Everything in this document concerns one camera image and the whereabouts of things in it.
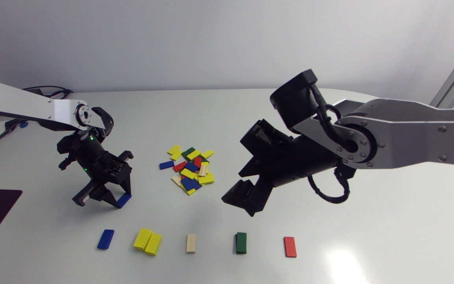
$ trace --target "yellow block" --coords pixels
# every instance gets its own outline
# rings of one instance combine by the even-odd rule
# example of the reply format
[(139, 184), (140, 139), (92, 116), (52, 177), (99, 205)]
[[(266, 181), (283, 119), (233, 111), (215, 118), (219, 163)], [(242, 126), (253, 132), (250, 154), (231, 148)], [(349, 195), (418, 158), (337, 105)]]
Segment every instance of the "yellow block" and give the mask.
[(182, 155), (182, 153), (183, 153), (182, 150), (180, 150), (180, 149), (176, 150), (175, 153), (173, 153), (173, 154), (171, 155), (171, 160), (173, 160), (173, 161), (178, 160), (178, 158), (180, 158), (180, 156)]
[(173, 147), (171, 147), (171, 149), (169, 149), (169, 151), (167, 152), (168, 154), (172, 155), (174, 154), (177, 150), (179, 150), (181, 148), (180, 145), (174, 145)]
[(213, 150), (208, 150), (208, 151), (202, 153), (202, 154), (201, 154), (201, 157), (203, 157), (204, 159), (207, 159), (207, 158), (213, 156), (214, 153), (215, 153), (215, 151), (213, 151)]
[(196, 175), (195, 172), (191, 172), (191, 170), (189, 170), (189, 169), (183, 169), (181, 174), (186, 176), (189, 179), (194, 179), (195, 175)]
[(183, 189), (189, 196), (191, 196), (192, 194), (195, 193), (195, 189), (191, 189), (191, 190), (187, 191), (187, 189), (185, 189), (185, 187), (184, 187), (183, 185), (182, 185), (182, 189)]
[(206, 176), (201, 176), (198, 180), (200, 185), (207, 185), (208, 183), (214, 182), (215, 177), (212, 173), (208, 173)]
[(136, 240), (134, 241), (133, 246), (138, 250), (145, 250), (152, 234), (153, 234), (152, 230), (141, 228), (139, 230), (138, 236), (136, 237)]
[(154, 256), (157, 255), (161, 239), (161, 234), (152, 234), (150, 240), (148, 241), (148, 244), (146, 245), (145, 253)]
[(201, 151), (196, 150), (196, 151), (193, 151), (192, 153), (190, 153), (189, 155), (187, 155), (187, 158), (189, 158), (190, 160), (194, 160), (194, 159), (197, 158), (200, 154), (201, 154)]

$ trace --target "wooden block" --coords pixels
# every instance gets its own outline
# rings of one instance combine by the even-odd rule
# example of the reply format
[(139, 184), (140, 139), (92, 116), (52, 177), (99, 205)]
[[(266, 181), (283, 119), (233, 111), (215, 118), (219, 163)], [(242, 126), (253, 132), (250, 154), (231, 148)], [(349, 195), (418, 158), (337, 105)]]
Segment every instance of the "wooden block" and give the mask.
[(199, 170), (199, 176), (206, 176), (207, 173), (208, 173), (208, 164), (202, 163), (201, 169)]
[(179, 172), (185, 167), (186, 164), (187, 164), (187, 162), (182, 162), (182, 163), (180, 163), (178, 165), (175, 165), (173, 167), (173, 169), (175, 170), (175, 172)]
[(194, 165), (196, 165), (198, 168), (201, 167), (201, 163), (202, 163), (202, 158), (201, 157), (195, 157), (194, 158)]
[(178, 185), (179, 187), (183, 186), (182, 185), (182, 179), (179, 176), (173, 176), (171, 178), (171, 180), (173, 180), (176, 183), (176, 185)]
[(176, 150), (175, 153), (171, 155), (171, 160), (176, 161), (182, 155), (182, 151), (180, 149)]
[(104, 230), (99, 243), (97, 244), (97, 248), (101, 250), (108, 250), (110, 247), (110, 243), (112, 242), (113, 234), (115, 233), (114, 230)]
[(169, 149), (169, 151), (167, 152), (168, 154), (172, 155), (174, 154), (177, 150), (181, 149), (181, 146), (180, 145), (174, 145), (173, 147), (171, 147), (171, 149)]
[(285, 241), (285, 254), (287, 257), (297, 257), (294, 237), (284, 237), (283, 240)]
[(195, 253), (195, 246), (197, 241), (197, 234), (188, 234), (187, 235), (187, 249), (188, 253)]
[(138, 236), (136, 237), (136, 240), (134, 241), (133, 246), (138, 250), (145, 250), (152, 234), (152, 230), (141, 228), (139, 230)]
[(200, 154), (201, 154), (201, 151), (199, 151), (199, 150), (194, 150), (194, 151), (192, 151), (189, 155), (187, 155), (187, 158), (188, 158), (189, 160), (193, 160), (193, 159), (195, 159), (196, 157), (198, 157)]
[(148, 241), (148, 244), (146, 245), (145, 253), (153, 256), (157, 255), (161, 240), (162, 240), (161, 234), (153, 233), (152, 236), (150, 237), (150, 240)]
[(213, 156), (214, 153), (215, 153), (215, 151), (213, 151), (213, 150), (208, 150), (208, 151), (202, 153), (202, 154), (201, 154), (201, 157), (203, 157), (204, 159), (207, 159), (207, 158)]
[(246, 233), (236, 234), (236, 254), (246, 254)]
[(207, 173), (206, 176), (199, 177), (198, 180), (200, 185), (207, 185), (208, 183), (215, 182), (215, 177), (212, 173)]
[(183, 170), (181, 171), (181, 174), (182, 174), (183, 176), (186, 176), (186, 177), (189, 178), (189, 179), (194, 179), (194, 177), (195, 177), (195, 172), (192, 172), (192, 171), (190, 171), (189, 169), (183, 169)]

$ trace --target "green block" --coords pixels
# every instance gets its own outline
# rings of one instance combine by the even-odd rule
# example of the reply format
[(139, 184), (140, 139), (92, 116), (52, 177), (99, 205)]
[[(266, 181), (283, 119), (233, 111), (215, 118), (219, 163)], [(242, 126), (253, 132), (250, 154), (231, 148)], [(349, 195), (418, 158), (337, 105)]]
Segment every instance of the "green block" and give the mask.
[(236, 254), (246, 253), (246, 233), (238, 232), (236, 234)]

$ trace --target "white table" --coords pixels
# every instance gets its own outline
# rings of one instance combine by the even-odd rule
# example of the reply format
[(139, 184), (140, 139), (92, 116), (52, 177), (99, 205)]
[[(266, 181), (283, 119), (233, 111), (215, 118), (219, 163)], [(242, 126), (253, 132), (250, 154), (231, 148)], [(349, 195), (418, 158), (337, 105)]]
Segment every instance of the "white table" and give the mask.
[[(424, 163), (360, 170), (341, 205), (321, 200), (305, 179), (273, 190), (251, 218), (220, 197), (250, 159), (239, 143), (265, 118), (290, 134), (269, 102), (273, 90), (188, 90), (76, 93), (112, 115), (103, 146), (132, 151), (133, 198), (121, 210), (71, 198), (89, 181), (65, 158), (54, 133), (32, 123), (0, 141), (0, 189), (24, 193), (0, 226), (0, 283), (454, 283), (454, 166)], [(330, 103), (372, 97), (322, 90)], [(187, 196), (158, 170), (174, 144), (213, 149), (216, 182)], [(342, 189), (331, 170), (316, 175), (324, 192)], [(122, 190), (108, 187), (119, 197)], [(115, 230), (108, 250), (96, 248)], [(156, 257), (132, 247), (139, 228), (163, 234)], [(233, 254), (236, 232), (247, 232), (247, 254)], [(188, 233), (197, 252), (185, 253)], [(295, 237), (296, 259), (283, 237)]]

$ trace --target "pile of colored blocks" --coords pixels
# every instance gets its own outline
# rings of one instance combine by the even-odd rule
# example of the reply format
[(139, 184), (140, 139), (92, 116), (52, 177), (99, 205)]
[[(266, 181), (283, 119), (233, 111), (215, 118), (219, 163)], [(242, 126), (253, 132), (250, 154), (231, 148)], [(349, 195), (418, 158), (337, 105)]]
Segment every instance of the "pile of colored blocks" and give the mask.
[[(203, 185), (215, 181), (215, 177), (209, 172), (209, 161), (207, 160), (215, 152), (208, 150), (201, 153), (193, 147), (182, 151), (181, 148), (179, 145), (174, 145), (169, 149), (167, 153), (171, 155), (172, 161), (160, 163), (159, 168), (162, 170), (172, 167), (175, 172), (179, 172), (180, 175), (173, 176), (171, 180), (190, 196)], [(185, 162), (175, 165), (173, 161), (178, 160), (180, 156), (185, 159)]]

